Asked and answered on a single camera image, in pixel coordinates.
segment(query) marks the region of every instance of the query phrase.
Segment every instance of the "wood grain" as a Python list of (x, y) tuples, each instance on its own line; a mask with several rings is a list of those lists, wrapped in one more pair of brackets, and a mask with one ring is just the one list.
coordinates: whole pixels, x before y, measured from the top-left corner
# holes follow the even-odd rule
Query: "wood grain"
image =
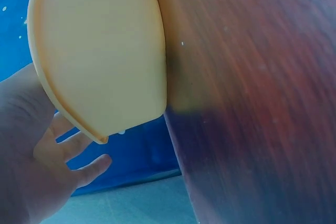
[(200, 223), (336, 223), (336, 0), (159, 0)]

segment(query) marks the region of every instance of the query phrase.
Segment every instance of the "yellow lid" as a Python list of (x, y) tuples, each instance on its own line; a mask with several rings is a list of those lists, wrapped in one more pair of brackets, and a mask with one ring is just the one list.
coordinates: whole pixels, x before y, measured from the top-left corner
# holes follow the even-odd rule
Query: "yellow lid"
[(29, 0), (28, 40), (55, 107), (97, 143), (166, 107), (157, 0)]

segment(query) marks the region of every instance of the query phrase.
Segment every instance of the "wooden surface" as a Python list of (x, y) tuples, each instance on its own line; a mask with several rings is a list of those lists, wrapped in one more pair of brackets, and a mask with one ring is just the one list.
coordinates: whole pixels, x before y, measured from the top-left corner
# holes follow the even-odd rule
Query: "wooden surface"
[(202, 224), (336, 223), (336, 0), (159, 0)]

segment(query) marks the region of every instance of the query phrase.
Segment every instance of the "finger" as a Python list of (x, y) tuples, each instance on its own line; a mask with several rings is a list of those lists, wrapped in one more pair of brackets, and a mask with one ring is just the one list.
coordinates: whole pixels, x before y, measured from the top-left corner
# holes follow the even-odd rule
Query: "finger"
[(58, 138), (71, 129), (74, 128), (74, 125), (68, 121), (61, 113), (57, 112), (51, 122), (50, 129), (54, 134), (55, 138)]
[(58, 145), (62, 149), (64, 161), (68, 162), (81, 154), (91, 143), (92, 140), (89, 137), (85, 136), (82, 132), (78, 132)]
[(0, 83), (0, 127), (12, 132), (13, 139), (24, 137), (26, 144), (34, 147), (54, 111), (32, 64)]
[(94, 160), (91, 164), (74, 170), (73, 173), (76, 178), (77, 188), (87, 186), (94, 181), (99, 175), (106, 172), (110, 167), (112, 159), (109, 155), (104, 154)]

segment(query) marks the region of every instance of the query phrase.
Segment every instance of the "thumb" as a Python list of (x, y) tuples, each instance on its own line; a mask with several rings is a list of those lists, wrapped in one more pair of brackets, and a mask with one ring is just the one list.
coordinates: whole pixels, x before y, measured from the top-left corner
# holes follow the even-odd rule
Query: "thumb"
[(28, 140), (34, 147), (54, 112), (33, 64), (0, 82), (0, 131), (6, 139)]

